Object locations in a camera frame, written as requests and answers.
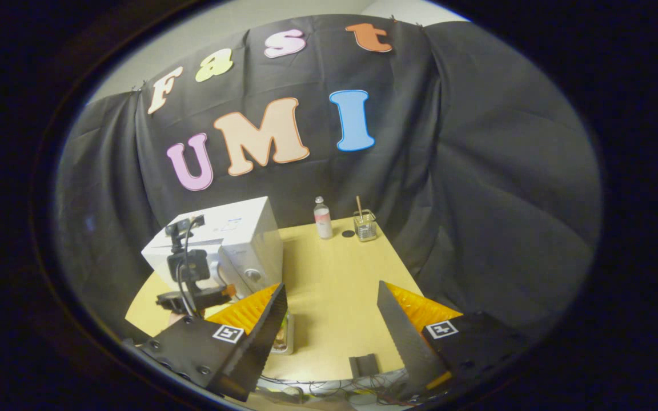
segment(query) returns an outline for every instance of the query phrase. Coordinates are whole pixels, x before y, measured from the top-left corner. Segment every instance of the wooden table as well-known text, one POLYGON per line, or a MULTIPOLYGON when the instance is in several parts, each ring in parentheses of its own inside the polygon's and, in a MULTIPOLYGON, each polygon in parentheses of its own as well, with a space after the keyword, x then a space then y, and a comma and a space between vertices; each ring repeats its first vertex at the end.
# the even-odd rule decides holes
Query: wooden table
MULTIPOLYGON (((378 227, 365 243, 352 219, 332 221, 334 237, 322 240, 308 224, 279 230, 284 242, 283 276, 289 312, 295 317, 294 353, 271 354, 263 374, 290 380, 349 380, 349 357, 373 353, 380 372, 400 369, 395 344, 377 309, 379 280, 422 295, 392 245, 378 227)), ((155 336, 167 327, 169 312, 155 304, 171 289, 153 273, 131 303, 126 320, 155 336)), ((226 306, 211 307, 207 315, 226 306)))

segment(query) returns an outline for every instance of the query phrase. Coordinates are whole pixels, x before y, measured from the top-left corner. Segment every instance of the white box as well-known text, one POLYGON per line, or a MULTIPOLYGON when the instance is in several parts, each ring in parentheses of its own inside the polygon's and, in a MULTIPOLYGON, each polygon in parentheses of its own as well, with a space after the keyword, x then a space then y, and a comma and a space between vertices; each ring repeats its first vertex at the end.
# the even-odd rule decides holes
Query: white box
MULTIPOLYGON (((204 226, 193 227, 188 250, 206 250, 210 278, 197 281, 196 286, 235 284, 236 297, 243 299, 283 281, 283 242, 268 197, 180 214, 170 224, 199 215, 204 216, 204 226)), ((171 248, 171 237, 162 229, 141 254, 157 275, 178 291, 167 265, 171 248)))

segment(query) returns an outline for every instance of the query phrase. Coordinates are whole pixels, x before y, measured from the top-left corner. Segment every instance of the foam letter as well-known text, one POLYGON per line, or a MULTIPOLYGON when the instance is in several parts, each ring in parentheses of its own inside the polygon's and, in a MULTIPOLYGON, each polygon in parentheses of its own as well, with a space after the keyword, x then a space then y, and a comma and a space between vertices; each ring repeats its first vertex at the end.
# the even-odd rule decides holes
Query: foam letter
POLYGON ((336 147, 342 151, 358 151, 374 145, 374 138, 367 132, 365 100, 369 94, 364 90, 342 90, 329 94, 329 101, 339 109, 342 123, 342 140, 336 147))
POLYGON ((282 55, 294 54, 306 47, 306 41, 297 39, 303 36, 303 32, 297 29, 281 31, 266 39, 266 51, 264 54, 269 58, 281 57, 282 55))
POLYGON ((182 143, 175 144, 167 150, 167 156, 172 159, 174 171, 177 172, 179 182, 188 190, 199 191, 204 190, 212 184, 212 165, 210 164, 210 157, 207 156, 207 149, 204 143, 207 141, 205 133, 193 135, 187 142, 191 148, 194 148, 196 153, 196 160, 199 162, 199 168, 202 174, 199 177, 194 177, 187 169, 186 161, 184 160, 184 145, 182 143))
POLYGON ((265 167, 272 143, 276 146, 275 162, 294 162, 308 157, 308 148, 301 144, 296 127, 294 112, 297 106, 298 100, 292 97, 270 102, 263 114, 260 130, 239 112, 231 112, 215 120, 214 126, 222 130, 230 156, 227 173, 241 175, 253 170, 253 162, 245 159, 243 149, 265 167))
POLYGON ((182 74, 182 67, 176 68, 173 72, 165 75, 154 83, 154 97, 151 98, 151 107, 147 111, 149 114, 153 114, 154 111, 162 108, 167 99, 164 98, 165 94, 172 92, 172 87, 174 87, 174 78, 179 77, 182 74))
POLYGON ((222 73, 227 72, 227 70, 230 70, 230 67, 232 67, 232 60, 230 60, 231 55, 232 50, 230 49, 217 50, 211 55, 208 55, 199 64, 199 67, 201 68, 196 72, 194 80, 201 83, 214 75, 221 75, 222 73))
POLYGON ((365 50, 378 51, 381 53, 392 50, 391 45, 383 44, 377 39, 378 34, 380 36, 387 36, 387 32, 374 28, 370 23, 355 24, 354 26, 347 27, 345 30, 354 31, 357 44, 365 50))

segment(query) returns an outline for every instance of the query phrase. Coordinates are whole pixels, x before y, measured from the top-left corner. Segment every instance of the blue letter i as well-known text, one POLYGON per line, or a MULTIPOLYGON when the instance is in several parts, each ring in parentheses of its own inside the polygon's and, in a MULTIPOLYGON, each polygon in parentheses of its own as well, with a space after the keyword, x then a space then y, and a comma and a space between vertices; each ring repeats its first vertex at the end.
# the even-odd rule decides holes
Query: blue letter i
POLYGON ((342 122, 342 140, 336 147, 342 151, 357 151, 374 145, 374 138, 367 133, 365 100, 369 94, 364 90, 342 90, 329 94, 329 101, 339 108, 342 122))

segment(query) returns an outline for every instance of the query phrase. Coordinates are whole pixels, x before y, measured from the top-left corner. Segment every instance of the stirring stick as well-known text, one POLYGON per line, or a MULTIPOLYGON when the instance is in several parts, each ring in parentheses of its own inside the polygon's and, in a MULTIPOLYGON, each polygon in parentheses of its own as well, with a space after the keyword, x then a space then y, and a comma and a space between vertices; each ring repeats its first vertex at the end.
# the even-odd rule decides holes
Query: stirring stick
POLYGON ((365 222, 364 216, 362 216, 362 205, 360 205, 360 196, 357 196, 357 209, 360 211, 360 222, 365 222))

